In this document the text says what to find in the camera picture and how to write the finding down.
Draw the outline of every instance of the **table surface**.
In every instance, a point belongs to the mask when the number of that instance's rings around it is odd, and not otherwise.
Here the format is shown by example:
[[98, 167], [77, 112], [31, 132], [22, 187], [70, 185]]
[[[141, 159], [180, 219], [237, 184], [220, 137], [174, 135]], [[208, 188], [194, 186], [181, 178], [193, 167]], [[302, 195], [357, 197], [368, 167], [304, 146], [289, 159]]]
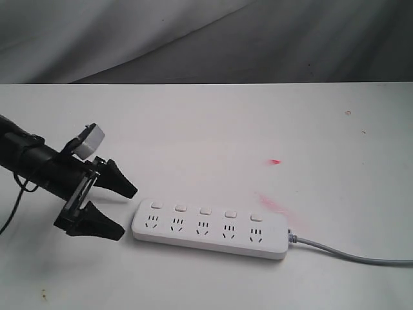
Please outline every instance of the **table surface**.
[[[130, 224], [147, 197], [283, 210], [304, 238], [413, 259], [413, 83], [3, 85], [0, 111], [55, 149], [98, 123], [96, 154], [139, 188], [89, 195], [119, 242], [66, 236], [63, 201], [25, 194], [0, 237], [0, 309], [411, 309], [413, 269], [144, 243]], [[18, 187], [5, 169], [0, 182], [3, 223]]]

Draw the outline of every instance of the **power socket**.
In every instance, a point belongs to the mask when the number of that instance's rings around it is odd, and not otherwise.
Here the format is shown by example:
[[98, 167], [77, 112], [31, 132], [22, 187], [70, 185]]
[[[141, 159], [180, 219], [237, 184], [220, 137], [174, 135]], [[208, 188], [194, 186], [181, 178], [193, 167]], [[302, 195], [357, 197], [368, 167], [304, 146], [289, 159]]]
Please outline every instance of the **power socket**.
[[232, 208], [143, 200], [132, 223], [134, 238], [273, 260], [288, 250], [287, 219]]

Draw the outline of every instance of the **gray power cord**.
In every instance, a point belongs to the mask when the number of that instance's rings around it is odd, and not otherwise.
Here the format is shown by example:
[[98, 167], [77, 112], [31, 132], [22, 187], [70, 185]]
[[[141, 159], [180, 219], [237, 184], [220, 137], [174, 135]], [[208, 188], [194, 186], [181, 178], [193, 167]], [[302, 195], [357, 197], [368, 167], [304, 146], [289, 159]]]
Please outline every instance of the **gray power cord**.
[[380, 260], [377, 258], [366, 258], [356, 255], [347, 254], [339, 250], [333, 249], [318, 242], [307, 240], [304, 238], [299, 238], [291, 231], [288, 231], [288, 240], [290, 243], [303, 243], [311, 247], [317, 247], [318, 249], [324, 250], [326, 252], [336, 255], [338, 258], [343, 260], [349, 260], [351, 262], [367, 264], [367, 265], [377, 265], [377, 266], [398, 266], [398, 267], [413, 267], [413, 260]]

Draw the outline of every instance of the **white switch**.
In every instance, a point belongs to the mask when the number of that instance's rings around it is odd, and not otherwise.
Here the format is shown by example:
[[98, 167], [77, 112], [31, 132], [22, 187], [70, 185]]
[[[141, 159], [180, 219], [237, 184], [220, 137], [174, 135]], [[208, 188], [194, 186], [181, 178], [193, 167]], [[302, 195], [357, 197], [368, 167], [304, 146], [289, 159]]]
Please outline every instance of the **white switch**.
[[175, 207], [175, 211], [178, 211], [178, 212], [185, 212], [186, 209], [187, 209], [186, 205], [176, 205]]
[[226, 218], [236, 218], [237, 217], [237, 212], [236, 211], [227, 211], [225, 213]]
[[251, 220], [254, 222], [262, 222], [263, 218], [259, 214], [251, 214]]
[[210, 215], [212, 213], [212, 210], [210, 208], [201, 208], [201, 210], [199, 210], [199, 213], [203, 215]]
[[153, 209], [162, 209], [163, 203], [160, 202], [152, 202], [150, 205]]

